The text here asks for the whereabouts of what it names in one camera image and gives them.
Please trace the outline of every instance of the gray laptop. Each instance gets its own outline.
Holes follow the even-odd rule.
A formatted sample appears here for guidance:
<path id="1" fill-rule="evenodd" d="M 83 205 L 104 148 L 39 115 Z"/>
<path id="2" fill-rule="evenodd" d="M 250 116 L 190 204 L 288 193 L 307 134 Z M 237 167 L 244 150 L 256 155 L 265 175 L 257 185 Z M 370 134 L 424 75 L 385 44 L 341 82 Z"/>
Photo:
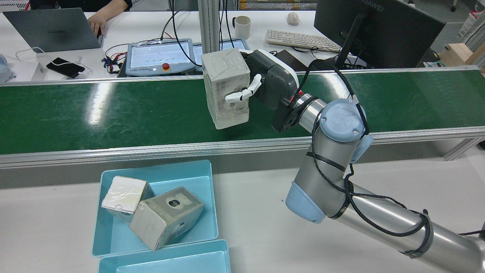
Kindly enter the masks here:
<path id="1" fill-rule="evenodd" d="M 3 12 L 30 47 L 45 52 L 100 48 L 81 8 Z"/>

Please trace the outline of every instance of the keyboard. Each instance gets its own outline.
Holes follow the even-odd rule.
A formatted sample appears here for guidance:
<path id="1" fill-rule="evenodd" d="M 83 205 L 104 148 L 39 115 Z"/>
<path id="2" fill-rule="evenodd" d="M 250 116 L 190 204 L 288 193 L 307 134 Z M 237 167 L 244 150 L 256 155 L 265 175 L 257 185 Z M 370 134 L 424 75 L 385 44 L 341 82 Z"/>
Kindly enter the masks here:
<path id="1" fill-rule="evenodd" d="M 324 36 L 313 36 L 307 34 L 268 30 L 266 33 L 268 44 L 311 49 L 317 47 L 320 51 L 338 52 L 340 46 Z"/>

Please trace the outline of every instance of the white table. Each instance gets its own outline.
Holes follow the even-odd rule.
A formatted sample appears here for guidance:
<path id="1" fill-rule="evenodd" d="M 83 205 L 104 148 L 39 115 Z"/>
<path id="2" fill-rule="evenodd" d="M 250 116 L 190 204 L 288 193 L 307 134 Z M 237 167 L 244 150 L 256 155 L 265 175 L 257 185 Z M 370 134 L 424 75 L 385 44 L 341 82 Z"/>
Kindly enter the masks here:
<path id="1" fill-rule="evenodd" d="M 270 154 L 259 154 L 254 161 L 271 161 L 274 166 L 301 161 L 299 156 Z M 240 161 L 243 158 L 213 158 L 212 168 L 238 162 L 244 166 L 241 169 L 250 168 L 250 163 Z M 432 221 L 467 232 L 480 229 L 485 219 L 484 164 L 485 153 L 478 149 L 449 162 L 431 157 L 359 163 L 352 181 L 392 196 L 410 209 L 426 208 Z M 271 164 L 261 165 L 259 171 L 213 176 L 219 238 L 228 242 L 233 273 L 439 272 L 337 221 L 313 224 L 296 216 L 282 200 L 297 168 L 264 169 Z M 59 175 L 66 181 L 83 180 L 82 173 L 69 170 Z M 91 248 L 99 182 L 85 182 L 0 190 L 0 272 L 97 272 L 99 259 L 91 256 Z"/>
<path id="2" fill-rule="evenodd" d="M 264 49 L 266 51 L 281 51 L 287 49 L 307 65 L 313 60 L 313 56 L 311 54 L 299 53 L 288 47 L 269 45 L 265 41 L 266 31 L 268 29 L 321 35 L 321 33 L 313 27 L 315 11 L 296 12 L 299 14 L 301 19 L 298 26 L 291 26 L 286 22 L 288 11 L 230 11 L 228 12 L 228 20 L 231 35 L 234 37 L 234 29 L 231 26 L 232 17 L 238 15 L 248 16 L 251 18 L 251 36 L 247 40 L 247 44 L 250 49 Z M 92 14 L 93 13 L 86 13 L 86 17 L 90 17 Z M 133 43 L 160 37 L 162 28 L 171 15 L 171 12 L 123 12 L 122 14 L 108 21 L 107 32 L 101 49 L 60 51 L 45 54 L 35 53 L 30 50 L 18 53 L 20 60 L 17 60 L 11 57 L 15 57 L 16 52 L 28 49 L 30 46 L 20 36 L 15 28 L 13 28 L 5 16 L 0 14 L 0 54 L 6 55 L 8 62 L 39 62 L 44 67 L 56 57 L 60 57 L 71 62 L 78 62 L 82 57 L 81 63 L 83 66 L 92 69 L 93 75 L 80 75 L 77 77 L 77 79 L 115 78 L 116 75 L 109 74 L 103 67 L 101 59 L 104 58 L 104 52 L 114 45 Z M 225 19 L 223 22 L 223 37 L 226 39 L 229 38 L 229 35 L 227 34 Z M 182 11 L 176 15 L 177 34 L 179 38 L 191 38 L 194 43 L 200 42 L 199 25 L 198 12 Z M 166 31 L 170 35 L 174 35 L 172 24 L 168 25 Z M 114 48 L 108 52 L 108 55 L 111 56 L 111 54 L 116 52 L 125 52 L 126 48 L 126 45 Z M 332 53 L 325 52 L 317 52 L 315 54 L 319 58 L 329 58 L 334 56 Z M 68 78 L 54 71 L 47 70 L 45 80 L 68 80 Z"/>

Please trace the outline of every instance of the plastic bin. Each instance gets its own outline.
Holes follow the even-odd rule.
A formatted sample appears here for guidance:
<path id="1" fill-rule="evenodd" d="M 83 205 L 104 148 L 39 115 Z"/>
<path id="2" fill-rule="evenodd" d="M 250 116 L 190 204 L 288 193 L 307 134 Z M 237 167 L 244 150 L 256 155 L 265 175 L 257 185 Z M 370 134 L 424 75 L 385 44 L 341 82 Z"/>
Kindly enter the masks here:
<path id="1" fill-rule="evenodd" d="M 471 25 L 473 25 L 473 23 L 477 20 L 478 16 L 480 16 L 480 13 L 482 12 L 472 11 L 468 14 L 468 18 L 465 21 L 465 24 L 463 25 L 463 27 L 461 27 L 460 31 L 458 32 L 460 36 L 463 36 L 465 32 L 471 27 Z"/>
<path id="2" fill-rule="evenodd" d="M 158 251 L 168 246 L 214 240 L 219 235 L 212 170 L 208 160 L 105 171 L 101 175 L 93 256 L 110 256 L 148 250 L 148 247 L 130 230 L 128 223 L 121 222 L 106 209 L 101 208 L 101 202 L 116 175 L 148 181 L 156 195 L 184 186 L 204 202 L 205 207 L 197 224 Z"/>
<path id="3" fill-rule="evenodd" d="M 111 256 L 99 261 L 99 273 L 230 273 L 225 240 Z"/>

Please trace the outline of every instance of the person's hand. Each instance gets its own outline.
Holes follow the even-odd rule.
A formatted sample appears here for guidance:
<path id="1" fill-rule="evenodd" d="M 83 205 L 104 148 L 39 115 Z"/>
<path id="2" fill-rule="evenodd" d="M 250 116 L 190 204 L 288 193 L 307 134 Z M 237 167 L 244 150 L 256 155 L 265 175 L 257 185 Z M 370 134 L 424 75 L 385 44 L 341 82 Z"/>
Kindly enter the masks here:
<path id="1" fill-rule="evenodd" d="M 104 26 L 106 26 L 106 21 L 108 18 L 104 16 L 102 12 L 96 12 L 93 16 L 89 17 L 88 22 L 93 30 L 94 34 L 97 36 L 98 31 L 101 30 L 101 34 L 104 35 Z"/>

